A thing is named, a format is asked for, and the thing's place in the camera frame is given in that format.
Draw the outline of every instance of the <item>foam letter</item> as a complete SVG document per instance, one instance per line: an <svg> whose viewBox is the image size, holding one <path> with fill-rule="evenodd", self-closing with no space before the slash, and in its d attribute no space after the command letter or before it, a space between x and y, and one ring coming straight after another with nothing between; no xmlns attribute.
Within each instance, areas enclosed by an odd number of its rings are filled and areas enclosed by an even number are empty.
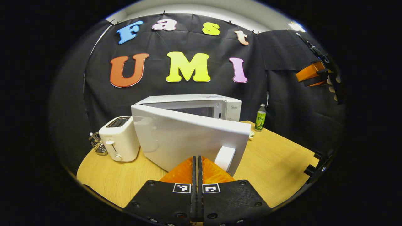
<svg viewBox="0 0 402 226"><path fill-rule="evenodd" d="M210 23L210 22L206 22L204 23L204 28L202 29L202 32L204 32L204 34L207 35L218 35L220 33L219 31L219 25L214 24L214 23Z"/></svg>
<svg viewBox="0 0 402 226"><path fill-rule="evenodd" d="M244 71L243 71L244 60L242 60L240 58L231 57L231 58L229 58L229 61L232 62L232 64L233 64L233 70L234 70L233 81L234 82L247 82L248 80L244 76Z"/></svg>
<svg viewBox="0 0 402 226"><path fill-rule="evenodd" d="M234 31L237 34L237 39L239 39L239 42L243 45L248 45L248 41L245 40L247 38L247 35L243 33L243 31Z"/></svg>
<svg viewBox="0 0 402 226"><path fill-rule="evenodd" d="M123 77L123 66L124 62L128 60L128 57L121 56L113 58L110 63L112 64L112 69L110 71L110 83L115 87L127 87L133 86L139 82L142 78L144 72L144 62L149 56L147 53L139 53L133 56L135 60L134 74L129 78Z"/></svg>
<svg viewBox="0 0 402 226"><path fill-rule="evenodd" d="M207 60L209 56L205 53L197 53L191 62L187 60L182 52L170 52L170 73L166 77L168 82L180 82L181 76L178 74L180 69L186 81L190 80L195 70L193 80L196 82L209 82L211 77L208 76Z"/></svg>
<svg viewBox="0 0 402 226"><path fill-rule="evenodd" d="M120 34L119 44L123 44L123 43L127 42L128 40L135 38L137 35L134 34L134 32L139 31L138 25L141 25L143 23L144 22L142 22L142 21L137 21L135 23L132 23L132 24L125 26L124 28L121 28L118 31L116 31L116 33Z"/></svg>
<svg viewBox="0 0 402 226"><path fill-rule="evenodd" d="M173 31L176 29L177 21L175 20L159 20L157 24L152 26L154 30L166 30L166 31Z"/></svg>

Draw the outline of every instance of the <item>screw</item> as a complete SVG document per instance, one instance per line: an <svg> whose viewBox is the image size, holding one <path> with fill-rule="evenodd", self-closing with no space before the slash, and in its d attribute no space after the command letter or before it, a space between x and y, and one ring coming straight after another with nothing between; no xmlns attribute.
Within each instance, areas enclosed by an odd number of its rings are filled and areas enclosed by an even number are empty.
<svg viewBox="0 0 402 226"><path fill-rule="evenodd" d="M208 217L209 219L215 219L215 218L218 217L218 215L217 215L217 214L208 214L207 217Z"/></svg>
<svg viewBox="0 0 402 226"><path fill-rule="evenodd" d="M177 217L177 218L180 218L180 219L183 219L183 218L186 218L187 215L184 214L184 213L178 213L178 214L176 214L176 217Z"/></svg>

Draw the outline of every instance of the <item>metal utensil basket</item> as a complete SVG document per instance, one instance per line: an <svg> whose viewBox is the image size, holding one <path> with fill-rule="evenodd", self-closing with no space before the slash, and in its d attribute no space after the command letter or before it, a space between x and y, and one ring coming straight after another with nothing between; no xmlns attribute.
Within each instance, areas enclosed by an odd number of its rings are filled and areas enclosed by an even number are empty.
<svg viewBox="0 0 402 226"><path fill-rule="evenodd" d="M89 140L91 141L92 147L98 155L107 155L107 150L103 145L98 132L92 134L92 136L89 137Z"/></svg>

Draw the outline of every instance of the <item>open microwave door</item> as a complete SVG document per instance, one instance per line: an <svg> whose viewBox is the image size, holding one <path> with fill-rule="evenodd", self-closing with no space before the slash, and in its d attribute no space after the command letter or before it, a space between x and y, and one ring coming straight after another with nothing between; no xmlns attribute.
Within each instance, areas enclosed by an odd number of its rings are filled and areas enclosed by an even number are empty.
<svg viewBox="0 0 402 226"><path fill-rule="evenodd" d="M161 109L131 106L133 123L145 156L166 171L192 156L214 161L221 148L233 148L227 172L233 176L243 157L251 125Z"/></svg>

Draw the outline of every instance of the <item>bottle label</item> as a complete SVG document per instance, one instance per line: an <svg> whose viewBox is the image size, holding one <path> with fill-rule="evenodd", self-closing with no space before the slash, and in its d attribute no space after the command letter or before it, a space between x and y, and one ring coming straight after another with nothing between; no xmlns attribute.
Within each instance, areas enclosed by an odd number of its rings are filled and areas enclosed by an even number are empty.
<svg viewBox="0 0 402 226"><path fill-rule="evenodd" d="M263 113L257 112L257 119L255 120L255 127L254 127L255 129L258 130L263 129L265 122L265 115L266 115L265 112Z"/></svg>

